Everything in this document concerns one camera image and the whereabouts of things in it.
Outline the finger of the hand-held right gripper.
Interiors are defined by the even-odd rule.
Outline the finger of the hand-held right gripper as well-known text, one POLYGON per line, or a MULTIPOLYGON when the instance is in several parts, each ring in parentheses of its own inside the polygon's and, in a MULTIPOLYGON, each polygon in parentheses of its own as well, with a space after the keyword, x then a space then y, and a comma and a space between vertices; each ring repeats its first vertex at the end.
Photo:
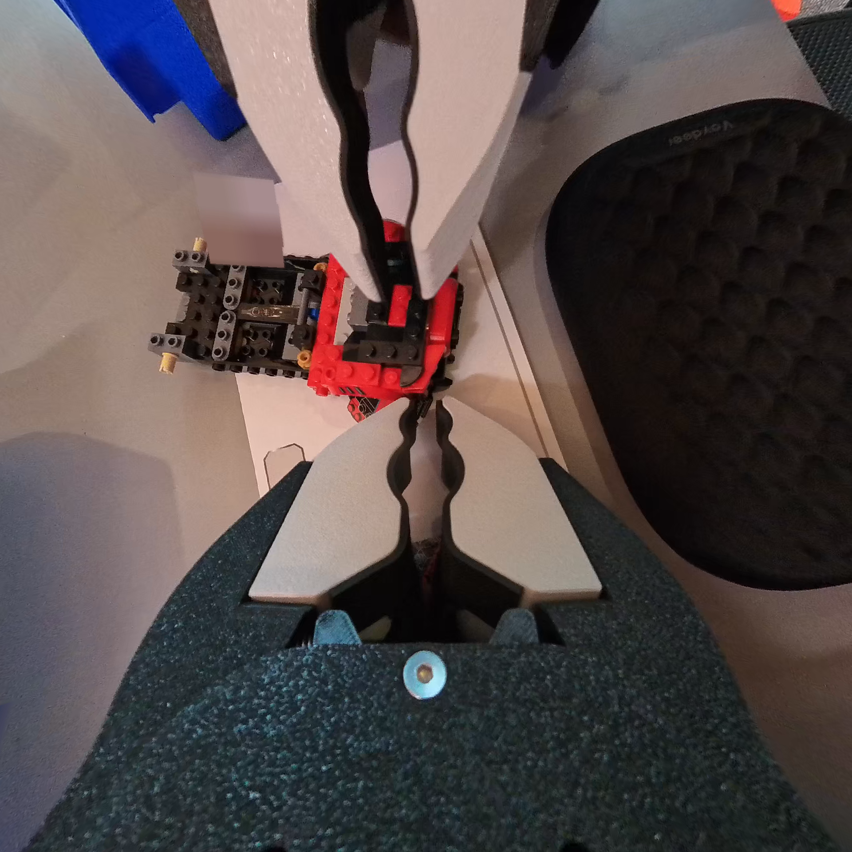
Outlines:
POLYGON ((406 2, 412 83, 403 141, 407 219, 420 297, 434 297, 477 229, 527 93, 527 3, 406 2))
POLYGON ((214 2, 213 17, 250 129, 280 179, 287 253, 333 255, 375 303, 389 301, 369 130, 348 67, 348 2, 214 2))

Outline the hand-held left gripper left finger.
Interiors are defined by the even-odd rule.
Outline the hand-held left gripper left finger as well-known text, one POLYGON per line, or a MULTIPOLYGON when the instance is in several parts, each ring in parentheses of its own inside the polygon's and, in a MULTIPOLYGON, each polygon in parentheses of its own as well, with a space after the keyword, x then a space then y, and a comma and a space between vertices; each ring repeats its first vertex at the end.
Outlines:
POLYGON ((341 434, 305 470, 248 600, 346 612, 363 630, 418 620, 403 493, 418 404, 399 399, 341 434))

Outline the black dimpled cushion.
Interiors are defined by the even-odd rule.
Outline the black dimpled cushion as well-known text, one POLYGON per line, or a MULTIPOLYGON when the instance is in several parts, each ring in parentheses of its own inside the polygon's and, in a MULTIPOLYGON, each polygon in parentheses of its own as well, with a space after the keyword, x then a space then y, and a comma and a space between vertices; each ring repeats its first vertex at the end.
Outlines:
POLYGON ((850 583, 850 122, 761 99, 630 134, 548 216, 548 278, 630 495, 725 580, 850 583))

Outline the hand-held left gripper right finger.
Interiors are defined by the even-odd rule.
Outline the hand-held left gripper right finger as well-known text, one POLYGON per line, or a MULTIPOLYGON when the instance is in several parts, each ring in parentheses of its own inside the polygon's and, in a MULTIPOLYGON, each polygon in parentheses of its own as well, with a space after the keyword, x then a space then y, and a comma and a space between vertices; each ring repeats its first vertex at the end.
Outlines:
POLYGON ((495 627, 510 609, 598 599, 602 581, 535 452, 453 397, 438 402, 435 420, 448 490, 444 601, 495 627))

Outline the lego instruction booklet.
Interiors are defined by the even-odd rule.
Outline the lego instruction booklet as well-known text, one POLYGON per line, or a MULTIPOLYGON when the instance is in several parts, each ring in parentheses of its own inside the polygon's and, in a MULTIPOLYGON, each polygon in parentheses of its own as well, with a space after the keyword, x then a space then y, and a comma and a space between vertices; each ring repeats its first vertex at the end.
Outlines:
MULTIPOLYGON (((458 271, 464 298, 455 359, 446 369, 449 394, 512 431, 540 458, 565 465, 480 226, 458 271)), ((305 380, 241 374, 237 385, 261 495, 280 479, 268 472, 272 452, 297 445, 310 461, 355 425, 346 397, 319 397, 305 380)))

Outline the black mesh office chair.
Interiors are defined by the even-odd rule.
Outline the black mesh office chair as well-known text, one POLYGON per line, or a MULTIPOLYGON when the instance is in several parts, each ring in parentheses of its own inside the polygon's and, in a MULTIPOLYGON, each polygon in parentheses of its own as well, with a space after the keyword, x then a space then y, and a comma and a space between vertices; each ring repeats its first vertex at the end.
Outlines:
POLYGON ((787 23, 831 107, 851 120, 851 7, 787 23))

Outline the blue plastic storage bin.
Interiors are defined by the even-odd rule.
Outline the blue plastic storage bin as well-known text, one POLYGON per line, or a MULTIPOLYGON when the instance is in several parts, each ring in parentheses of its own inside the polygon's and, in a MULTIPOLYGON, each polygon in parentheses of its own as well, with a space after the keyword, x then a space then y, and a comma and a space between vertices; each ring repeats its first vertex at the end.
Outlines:
POLYGON ((246 125, 171 1, 57 1, 104 69, 142 114, 184 104, 206 132, 225 141, 246 125))

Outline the red and black lego car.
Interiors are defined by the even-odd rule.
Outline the red and black lego car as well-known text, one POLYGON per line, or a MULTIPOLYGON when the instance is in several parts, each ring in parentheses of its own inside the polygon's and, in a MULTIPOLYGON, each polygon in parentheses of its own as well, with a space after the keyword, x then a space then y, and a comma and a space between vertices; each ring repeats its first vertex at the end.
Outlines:
POLYGON ((204 240, 176 250, 176 318, 149 337, 159 369, 178 363, 218 373, 304 380, 320 398, 344 398, 357 422, 398 399, 423 417, 453 385, 464 291, 454 267, 436 296, 415 293, 404 228, 384 221, 388 304, 355 287, 333 255, 285 256, 278 266, 220 264, 204 240))

